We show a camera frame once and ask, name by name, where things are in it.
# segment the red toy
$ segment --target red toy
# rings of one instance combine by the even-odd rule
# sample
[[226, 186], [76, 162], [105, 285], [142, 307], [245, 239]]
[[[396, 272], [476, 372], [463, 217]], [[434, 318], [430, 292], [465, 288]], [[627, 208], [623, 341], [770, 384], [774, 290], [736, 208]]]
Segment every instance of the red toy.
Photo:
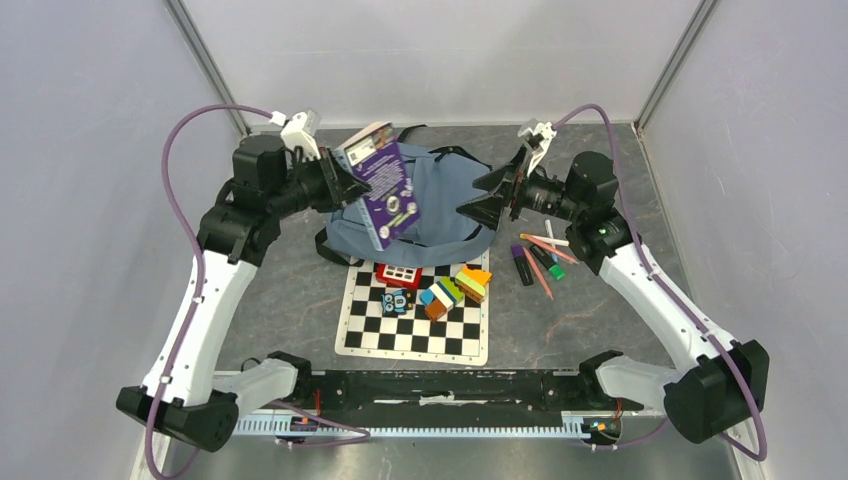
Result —
[[380, 263], [377, 264], [377, 280], [390, 287], [415, 290], [421, 282], [421, 269], [394, 267]]

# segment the purple book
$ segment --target purple book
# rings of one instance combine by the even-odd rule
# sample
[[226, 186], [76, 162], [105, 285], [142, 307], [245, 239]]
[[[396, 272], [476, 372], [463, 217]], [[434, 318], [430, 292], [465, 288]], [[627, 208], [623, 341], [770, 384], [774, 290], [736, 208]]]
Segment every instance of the purple book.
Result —
[[356, 205], [374, 248], [380, 252], [419, 216], [412, 178], [406, 174], [393, 132], [391, 123], [372, 123], [335, 151], [346, 170], [371, 186], [371, 192]]

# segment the chessboard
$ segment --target chessboard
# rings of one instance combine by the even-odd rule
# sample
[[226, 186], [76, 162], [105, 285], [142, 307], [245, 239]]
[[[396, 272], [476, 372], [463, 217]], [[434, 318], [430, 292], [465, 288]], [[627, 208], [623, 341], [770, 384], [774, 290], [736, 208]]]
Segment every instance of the chessboard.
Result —
[[416, 290], [387, 286], [377, 280], [377, 265], [350, 267], [345, 285], [336, 353], [395, 360], [420, 360], [481, 366], [489, 350], [489, 297], [465, 299], [431, 322], [418, 295], [442, 277], [453, 278], [467, 265], [489, 270], [488, 250], [464, 264], [422, 269]]

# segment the blue block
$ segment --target blue block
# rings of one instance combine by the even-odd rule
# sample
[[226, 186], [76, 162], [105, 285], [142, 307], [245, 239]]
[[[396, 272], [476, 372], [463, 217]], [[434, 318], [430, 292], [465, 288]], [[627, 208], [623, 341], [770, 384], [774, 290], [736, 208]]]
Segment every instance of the blue block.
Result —
[[436, 298], [436, 296], [435, 296], [435, 295], [433, 295], [433, 292], [431, 292], [430, 290], [424, 290], [423, 292], [421, 292], [421, 293], [419, 293], [419, 294], [418, 294], [418, 300], [419, 300], [419, 301], [421, 302], [421, 304], [422, 304], [422, 305], [424, 305], [425, 307], [426, 307], [427, 305], [430, 305], [431, 303], [433, 303], [433, 300], [434, 300], [435, 298]]

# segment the blue bag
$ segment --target blue bag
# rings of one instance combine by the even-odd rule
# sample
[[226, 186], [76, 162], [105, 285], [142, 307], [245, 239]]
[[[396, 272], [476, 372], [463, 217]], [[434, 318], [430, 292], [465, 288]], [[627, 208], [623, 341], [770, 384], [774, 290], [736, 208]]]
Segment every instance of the blue bag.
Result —
[[[398, 137], [403, 142], [407, 129]], [[495, 231], [456, 213], [456, 207], [486, 193], [471, 186], [492, 167], [462, 147], [430, 150], [400, 143], [401, 156], [421, 216], [384, 251], [377, 251], [356, 205], [331, 213], [326, 227], [315, 235], [319, 255], [333, 263], [351, 265], [340, 255], [397, 267], [434, 267], [465, 262], [480, 256]]]

